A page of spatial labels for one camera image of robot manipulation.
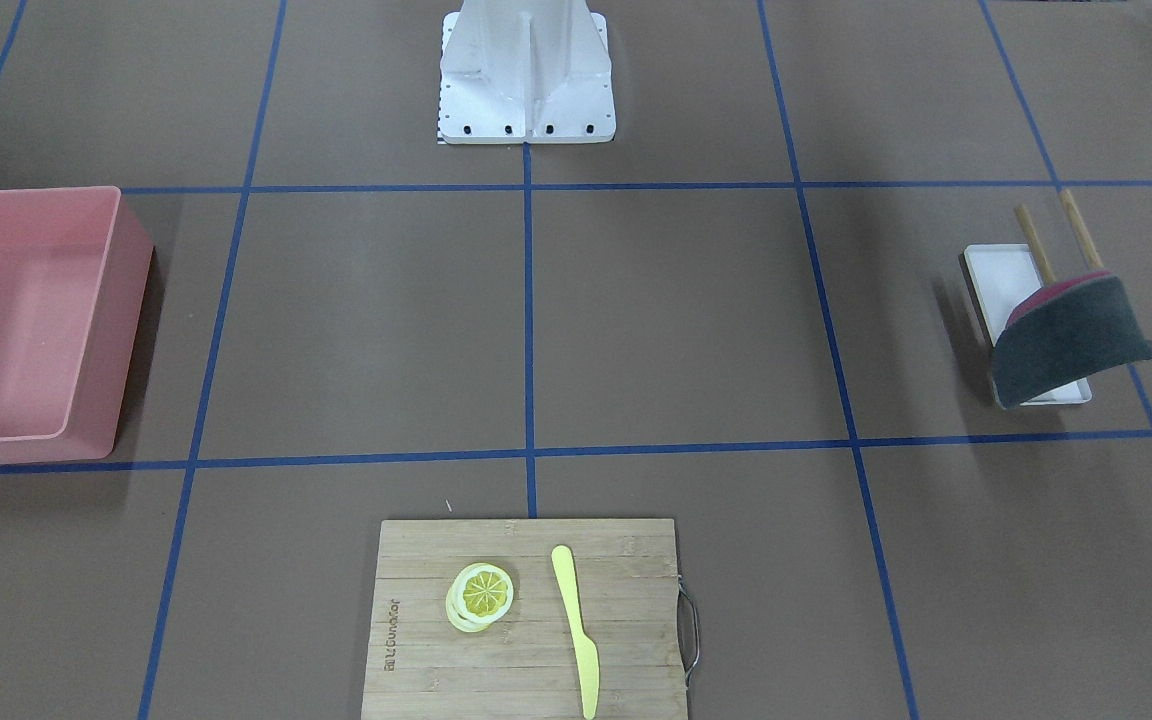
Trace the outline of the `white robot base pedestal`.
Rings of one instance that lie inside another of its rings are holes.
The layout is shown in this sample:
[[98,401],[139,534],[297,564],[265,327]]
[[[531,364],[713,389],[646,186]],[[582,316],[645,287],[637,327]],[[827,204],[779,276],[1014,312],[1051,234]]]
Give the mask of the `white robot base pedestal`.
[[444,15],[440,41],[438,141],[616,137],[608,22],[585,1],[465,1]]

